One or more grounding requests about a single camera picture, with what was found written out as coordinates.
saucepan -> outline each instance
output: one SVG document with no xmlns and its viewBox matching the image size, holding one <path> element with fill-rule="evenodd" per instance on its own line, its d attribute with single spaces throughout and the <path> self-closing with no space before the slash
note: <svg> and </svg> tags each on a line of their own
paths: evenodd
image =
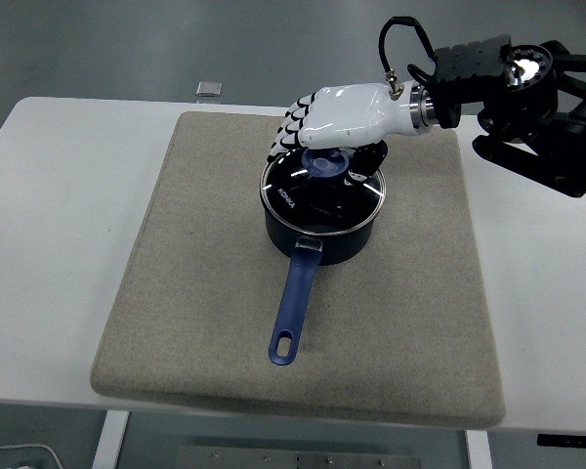
<svg viewBox="0 0 586 469">
<path fill-rule="evenodd" d="M 290 257 L 269 345 L 270 360 L 298 352 L 318 266 L 354 257 L 371 235 L 386 196 L 380 142 L 359 149 L 293 149 L 268 163 L 260 194 L 272 243 Z"/>
</svg>

blue pot handle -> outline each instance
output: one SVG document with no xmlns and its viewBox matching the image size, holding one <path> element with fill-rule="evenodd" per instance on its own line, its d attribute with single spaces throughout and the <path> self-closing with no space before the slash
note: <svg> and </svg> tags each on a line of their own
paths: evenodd
<svg viewBox="0 0 586 469">
<path fill-rule="evenodd" d="M 322 244 L 319 239 L 300 238 L 291 253 L 289 274 L 270 343 L 270 360 L 275 364 L 291 364 L 297 355 L 314 274 L 323 255 Z M 282 339 L 290 341 L 286 355 L 277 353 Z"/>
</svg>

lid rim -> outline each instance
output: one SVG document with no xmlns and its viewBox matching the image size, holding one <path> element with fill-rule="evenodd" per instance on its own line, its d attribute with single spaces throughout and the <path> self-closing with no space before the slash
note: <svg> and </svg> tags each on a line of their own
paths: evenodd
<svg viewBox="0 0 586 469">
<path fill-rule="evenodd" d="M 292 223 L 284 220 L 284 218 L 282 218 L 275 211 L 275 209 L 272 207 L 272 205 L 270 204 L 270 202 L 267 198 L 267 195 L 265 194 L 265 190 L 263 188 L 266 186 L 267 178 L 270 174 L 271 169 L 273 168 L 273 166 L 275 164 L 276 164 L 276 160 L 273 161 L 272 163 L 268 163 L 265 166 L 265 169 L 263 170 L 263 175 L 261 176 L 261 185 L 260 185 L 261 201 L 263 202 L 263 206 L 265 207 L 265 209 L 268 210 L 279 223 L 281 223 L 285 227 L 293 230 L 294 232 L 299 233 L 300 235 L 325 236 L 325 237 L 348 235 L 349 233 L 356 232 L 356 231 L 360 230 L 361 228 L 365 227 L 366 225 L 369 225 L 371 222 L 373 222 L 373 220 L 375 220 L 375 218 L 378 216 L 378 213 L 380 213 L 380 209 L 382 208 L 382 205 L 384 204 L 384 199 L 386 198 L 386 180 L 384 179 L 384 174 L 382 173 L 382 170 L 380 168 L 378 168 L 378 170 L 374 173 L 374 176 L 377 176 L 377 179 L 380 182 L 380 192 L 382 193 L 382 196 L 378 199 L 378 203 L 376 204 L 375 208 L 373 209 L 373 212 L 371 212 L 367 218 L 365 218 L 362 222 L 358 223 L 357 225 L 355 225 L 351 228 L 348 228 L 346 230 L 341 230 L 338 232 L 318 233 L 318 232 L 311 232 L 309 230 L 304 230 L 304 229 L 302 229 L 300 227 L 296 227 Z"/>
</svg>

felt pad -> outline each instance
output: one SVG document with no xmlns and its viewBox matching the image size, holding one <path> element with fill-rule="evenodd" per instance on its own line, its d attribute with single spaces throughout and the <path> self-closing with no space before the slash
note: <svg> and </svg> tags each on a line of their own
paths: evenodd
<svg viewBox="0 0 586 469">
<path fill-rule="evenodd" d="M 320 267 L 296 360 L 268 347 L 289 260 L 259 182 L 281 118 L 177 124 L 91 373 L 98 393 L 461 428 L 504 406 L 456 136 L 390 136 L 362 251 Z"/>
</svg>

pot lid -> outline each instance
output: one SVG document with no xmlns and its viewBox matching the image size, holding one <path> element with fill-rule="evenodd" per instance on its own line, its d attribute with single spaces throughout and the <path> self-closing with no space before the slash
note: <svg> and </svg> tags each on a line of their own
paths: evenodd
<svg viewBox="0 0 586 469">
<path fill-rule="evenodd" d="M 268 164 L 261 179 L 265 208 L 305 235 L 342 235 L 371 222 L 386 195 L 380 170 L 352 171 L 355 149 L 293 149 Z"/>
</svg>

